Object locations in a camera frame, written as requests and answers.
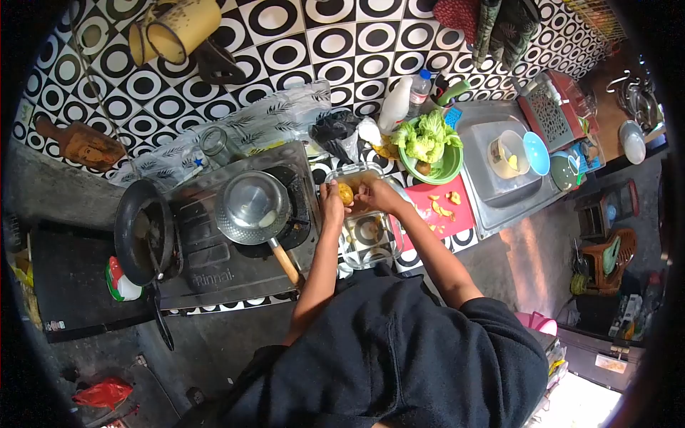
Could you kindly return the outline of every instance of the hand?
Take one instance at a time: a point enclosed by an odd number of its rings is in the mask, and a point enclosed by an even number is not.
[[[352,209],[343,205],[337,181],[331,180],[329,184],[319,185],[319,207],[323,216],[324,227],[331,227],[340,233],[343,229],[345,214],[352,212]]]
[[[354,195],[354,199],[393,216],[397,216],[397,212],[409,204],[399,196],[399,193],[395,192],[395,189],[390,187],[390,184],[380,178],[364,181],[360,184],[359,193]]]

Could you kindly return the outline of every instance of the rinnai logo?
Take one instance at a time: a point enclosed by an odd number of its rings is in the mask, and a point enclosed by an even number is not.
[[[233,279],[231,271],[226,268],[225,272],[215,273],[213,275],[193,275],[192,282],[196,286],[206,286],[208,284],[219,284],[221,282],[230,281]]]

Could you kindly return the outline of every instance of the plastic bottle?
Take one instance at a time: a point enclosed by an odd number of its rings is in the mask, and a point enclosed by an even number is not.
[[[393,91],[383,101],[381,114],[378,118],[378,129],[381,134],[391,135],[407,116],[409,110],[409,91],[412,87],[412,78],[402,77],[393,88]]]
[[[430,92],[430,72],[425,68],[412,79],[412,88],[409,91],[409,111],[407,119],[413,119],[419,115],[421,105]]]

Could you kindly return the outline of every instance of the gas stove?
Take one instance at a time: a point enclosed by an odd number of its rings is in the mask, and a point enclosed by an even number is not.
[[[232,303],[295,289],[268,244],[240,245],[216,226],[216,192],[236,173],[272,174],[288,189],[292,214],[277,239],[300,273],[312,264],[321,230],[314,180],[301,142],[234,162],[180,186],[165,197],[179,228],[184,268],[160,284],[162,310]]]

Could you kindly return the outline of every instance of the water bottle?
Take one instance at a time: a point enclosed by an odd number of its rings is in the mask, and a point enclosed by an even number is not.
[[[430,92],[430,72],[425,68],[412,79],[412,89],[409,92],[409,111],[406,120],[415,118],[421,111],[421,104]]]

